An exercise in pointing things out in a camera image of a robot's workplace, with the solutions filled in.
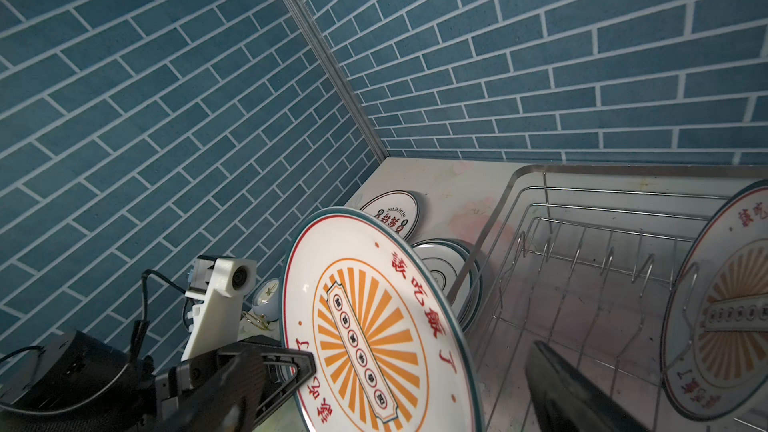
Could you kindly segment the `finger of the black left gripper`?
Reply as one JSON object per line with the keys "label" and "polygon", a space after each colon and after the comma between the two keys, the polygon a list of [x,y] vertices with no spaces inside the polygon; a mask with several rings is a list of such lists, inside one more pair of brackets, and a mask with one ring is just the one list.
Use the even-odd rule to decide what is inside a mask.
{"label": "finger of the black left gripper", "polygon": [[284,348],[274,339],[247,338],[224,347],[254,347],[264,361],[266,383],[253,426],[262,424],[316,374],[312,353]]}

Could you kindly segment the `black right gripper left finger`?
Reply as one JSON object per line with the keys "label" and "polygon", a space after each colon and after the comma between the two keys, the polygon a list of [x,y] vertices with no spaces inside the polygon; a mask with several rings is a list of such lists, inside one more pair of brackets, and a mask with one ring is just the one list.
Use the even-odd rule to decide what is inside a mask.
{"label": "black right gripper left finger", "polygon": [[248,431],[266,367],[254,347],[222,347],[188,359],[155,380],[156,431]]}

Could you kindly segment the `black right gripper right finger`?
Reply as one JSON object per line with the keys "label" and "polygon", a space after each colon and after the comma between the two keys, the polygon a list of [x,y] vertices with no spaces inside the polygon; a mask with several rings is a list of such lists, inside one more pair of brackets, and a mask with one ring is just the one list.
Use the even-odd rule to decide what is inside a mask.
{"label": "black right gripper right finger", "polygon": [[543,341],[533,343],[525,376],[542,431],[644,431],[646,427]]}

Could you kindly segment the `white plate red chinese characters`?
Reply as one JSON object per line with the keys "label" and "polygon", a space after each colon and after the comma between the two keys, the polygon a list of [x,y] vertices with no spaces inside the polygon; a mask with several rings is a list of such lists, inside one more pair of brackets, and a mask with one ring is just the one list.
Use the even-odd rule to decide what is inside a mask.
{"label": "white plate red chinese characters", "polygon": [[404,240],[417,228],[421,206],[417,195],[405,190],[384,192],[366,202],[360,210],[389,227]]}

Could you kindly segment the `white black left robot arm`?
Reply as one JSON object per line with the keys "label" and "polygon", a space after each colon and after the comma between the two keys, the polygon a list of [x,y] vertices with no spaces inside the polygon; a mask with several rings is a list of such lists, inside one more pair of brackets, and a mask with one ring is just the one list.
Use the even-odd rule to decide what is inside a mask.
{"label": "white black left robot arm", "polygon": [[257,337],[161,372],[80,331],[17,354],[4,431],[251,431],[316,374],[312,353]]}

